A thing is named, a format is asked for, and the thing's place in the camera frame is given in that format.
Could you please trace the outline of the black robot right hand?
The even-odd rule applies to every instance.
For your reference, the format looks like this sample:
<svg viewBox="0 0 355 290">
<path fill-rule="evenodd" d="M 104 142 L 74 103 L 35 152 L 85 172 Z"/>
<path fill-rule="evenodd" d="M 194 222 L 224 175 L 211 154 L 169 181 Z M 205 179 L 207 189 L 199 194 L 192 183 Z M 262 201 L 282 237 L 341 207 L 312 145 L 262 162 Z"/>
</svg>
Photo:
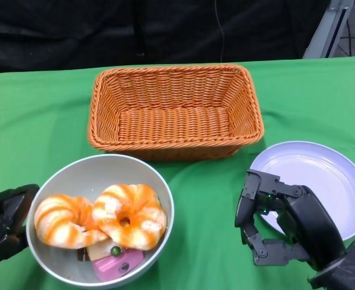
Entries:
<svg viewBox="0 0 355 290">
<path fill-rule="evenodd" d="M 263 239 L 255 227 L 255 214 L 277 213 L 278 225 L 289 238 Z M 235 227 L 258 266 L 307 262 L 322 271 L 347 251 L 337 226 L 314 192 L 305 185 L 288 185 L 279 176 L 248 170 L 238 201 Z"/>
</svg>

